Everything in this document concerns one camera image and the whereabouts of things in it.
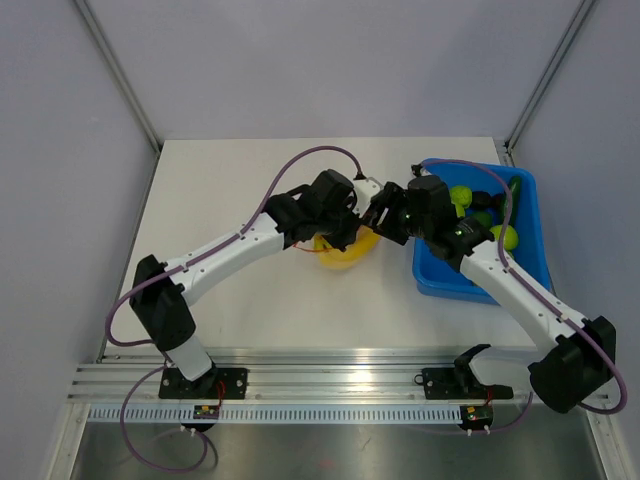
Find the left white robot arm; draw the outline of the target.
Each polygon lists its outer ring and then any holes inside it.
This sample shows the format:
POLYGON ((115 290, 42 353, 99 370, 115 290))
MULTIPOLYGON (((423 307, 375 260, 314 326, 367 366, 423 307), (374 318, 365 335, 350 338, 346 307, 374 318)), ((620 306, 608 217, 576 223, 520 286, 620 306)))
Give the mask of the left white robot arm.
POLYGON ((356 240, 361 217, 378 183, 364 176, 349 180, 333 169, 309 185, 271 195, 238 230, 168 262, 149 255, 135 271, 129 304, 152 344, 172 366, 162 377, 164 398, 220 398, 226 374, 219 371, 196 335, 193 306, 217 284, 264 257, 316 234, 335 248, 356 240))

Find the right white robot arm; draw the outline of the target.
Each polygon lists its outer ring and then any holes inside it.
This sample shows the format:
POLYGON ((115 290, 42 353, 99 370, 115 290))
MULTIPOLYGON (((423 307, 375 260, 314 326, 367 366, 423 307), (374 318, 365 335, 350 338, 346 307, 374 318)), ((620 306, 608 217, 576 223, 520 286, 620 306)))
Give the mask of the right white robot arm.
POLYGON ((485 290, 527 333, 535 350, 478 345, 456 360, 454 384, 466 396, 489 386, 533 391, 546 406, 566 413, 610 379, 616 331, 568 307, 522 269, 476 218, 458 216, 446 184, 436 175, 406 188, 388 182, 369 201, 363 222, 398 244, 415 237, 451 269, 485 290))

